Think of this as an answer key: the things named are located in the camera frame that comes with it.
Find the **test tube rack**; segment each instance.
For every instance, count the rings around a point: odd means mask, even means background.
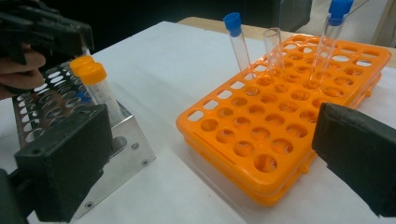
[[[46,130],[56,128],[71,114],[93,106],[84,85],[74,76],[69,63],[61,63],[47,70],[43,74],[43,86],[13,98],[21,148],[45,134]],[[123,121],[111,128],[113,154],[104,167],[104,174],[91,188],[74,214],[74,219],[89,212],[155,160],[134,115],[120,102],[119,106]]]
[[[390,58],[386,49],[338,40],[321,88],[309,90],[303,83],[318,43],[312,35],[282,42],[287,92],[268,81],[263,55],[251,65],[254,79],[236,74],[177,118],[187,144],[261,205],[277,204],[308,174],[320,105],[357,107]]]

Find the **white surface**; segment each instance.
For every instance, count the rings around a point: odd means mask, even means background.
[[[247,40],[251,61],[265,52]],[[227,35],[159,23],[93,55],[117,99],[136,117],[157,159],[75,223],[396,223],[368,205],[316,159],[275,207],[255,204],[189,148],[177,116],[238,72]],[[393,127],[395,69],[385,69],[359,110]],[[10,101],[0,102],[0,167],[19,149]],[[30,223],[37,223],[35,215]]]

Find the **orange-capped tube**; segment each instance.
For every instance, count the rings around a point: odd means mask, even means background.
[[[116,97],[107,84],[105,68],[100,63],[87,63],[81,66],[77,72],[93,102],[96,105],[107,105],[111,126],[119,124],[123,118]]]
[[[94,63],[94,62],[95,62],[95,60],[93,59],[92,56],[86,55],[86,56],[78,57],[75,60],[71,61],[69,66],[72,69],[74,75],[76,77],[79,77],[78,69],[81,68],[82,66],[88,64],[88,63]]]

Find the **blue cap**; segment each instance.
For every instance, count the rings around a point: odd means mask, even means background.
[[[241,16],[239,12],[232,12],[224,17],[225,28],[230,32],[230,36],[237,37],[242,33]]]
[[[344,16],[349,13],[352,8],[353,0],[332,0],[329,7],[329,24],[339,26],[344,21]]]

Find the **hand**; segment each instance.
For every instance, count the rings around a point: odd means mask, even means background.
[[[26,65],[15,63],[8,57],[0,58],[0,100],[14,96],[5,86],[31,90],[44,84],[38,68],[46,63],[46,58],[28,45],[22,45]]]

